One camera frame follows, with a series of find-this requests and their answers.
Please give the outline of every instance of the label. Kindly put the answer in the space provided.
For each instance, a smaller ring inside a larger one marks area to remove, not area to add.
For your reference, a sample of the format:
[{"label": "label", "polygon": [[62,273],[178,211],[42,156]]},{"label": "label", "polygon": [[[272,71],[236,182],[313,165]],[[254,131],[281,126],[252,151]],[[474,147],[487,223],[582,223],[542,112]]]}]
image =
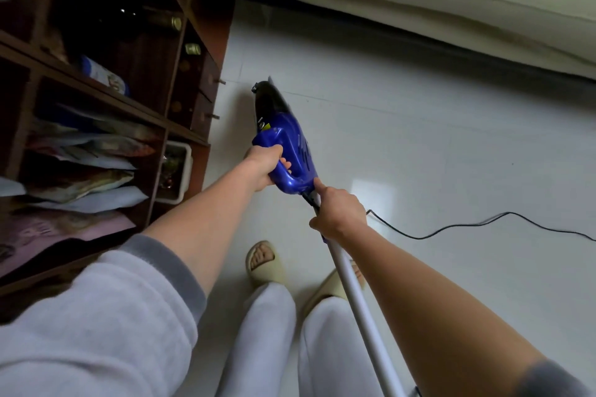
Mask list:
[{"label": "label", "polygon": [[108,69],[105,69],[99,63],[94,62],[85,55],[81,57],[81,70],[83,74],[91,77],[93,80],[97,80],[98,82],[113,88],[115,91],[124,94],[125,96],[130,95],[128,85],[120,76],[114,74]]}]

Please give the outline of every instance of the vacuum cleaner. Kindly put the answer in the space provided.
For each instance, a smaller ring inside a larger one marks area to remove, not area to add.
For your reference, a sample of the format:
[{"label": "vacuum cleaner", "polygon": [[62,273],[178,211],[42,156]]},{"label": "vacuum cleaner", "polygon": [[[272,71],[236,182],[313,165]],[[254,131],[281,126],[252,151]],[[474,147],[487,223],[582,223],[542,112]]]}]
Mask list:
[{"label": "vacuum cleaner", "polygon": [[[269,174],[273,183],[287,194],[301,195],[318,213],[321,198],[315,191],[313,180],[317,170],[312,161],[308,142],[300,129],[300,124],[292,114],[290,106],[275,88],[271,77],[268,81],[256,83],[255,112],[257,135],[253,145],[271,147],[282,145],[284,158],[292,163],[291,173],[278,162]],[[341,246],[332,240],[323,239],[329,247],[347,299],[362,334],[364,345],[372,361],[375,373],[385,397],[406,397],[391,358],[381,339],[377,326],[362,295],[358,279],[352,270],[350,257]]]}]

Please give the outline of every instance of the sleeve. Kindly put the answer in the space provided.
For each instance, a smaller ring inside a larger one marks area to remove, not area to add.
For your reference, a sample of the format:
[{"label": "sleeve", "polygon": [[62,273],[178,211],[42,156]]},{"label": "sleeve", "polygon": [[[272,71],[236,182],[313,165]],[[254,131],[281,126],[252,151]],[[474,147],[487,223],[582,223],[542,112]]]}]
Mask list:
[{"label": "sleeve", "polygon": [[170,396],[197,341],[205,293],[165,245],[134,235],[57,297],[0,327],[5,396]]},{"label": "sleeve", "polygon": [[516,397],[594,397],[584,384],[559,364],[544,361],[522,378]]}]

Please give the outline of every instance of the leg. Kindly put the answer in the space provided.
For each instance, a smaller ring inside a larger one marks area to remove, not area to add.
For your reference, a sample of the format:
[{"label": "leg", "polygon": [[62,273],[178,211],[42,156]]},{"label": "leg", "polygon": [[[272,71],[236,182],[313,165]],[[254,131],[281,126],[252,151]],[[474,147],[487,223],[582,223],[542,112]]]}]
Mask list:
[{"label": "leg", "polygon": [[257,288],[234,341],[217,397],[277,397],[296,327],[296,305],[280,283]]},{"label": "leg", "polygon": [[298,382],[301,397],[383,396],[352,309],[344,298],[323,299],[305,319]]}]

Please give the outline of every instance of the slipper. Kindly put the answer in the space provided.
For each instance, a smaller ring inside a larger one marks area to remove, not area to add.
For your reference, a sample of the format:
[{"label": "slipper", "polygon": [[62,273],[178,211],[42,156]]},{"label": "slipper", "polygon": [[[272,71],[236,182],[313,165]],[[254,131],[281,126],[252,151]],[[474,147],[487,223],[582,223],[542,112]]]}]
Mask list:
[{"label": "slipper", "polygon": [[[250,261],[255,255],[255,251],[257,246],[264,243],[273,251],[273,259],[269,262],[265,262],[264,264],[258,265],[254,270],[250,270]],[[284,269],[283,264],[281,263],[281,259],[279,258],[279,254],[273,247],[271,243],[267,240],[261,240],[253,245],[253,247],[249,250],[249,253],[246,255],[246,273],[249,275],[250,280],[253,284],[258,287],[261,284],[266,284],[270,282],[276,282],[279,284],[283,284],[284,286],[287,283],[286,280],[286,270]]]},{"label": "slipper", "polygon": [[[364,281],[360,287],[364,289],[365,286],[366,281]],[[332,271],[319,286],[315,294],[310,297],[309,301],[304,307],[304,317],[306,318],[306,316],[310,314],[310,311],[312,311],[315,306],[317,306],[317,304],[326,297],[339,297],[347,301],[346,291],[343,288],[337,270]]]}]

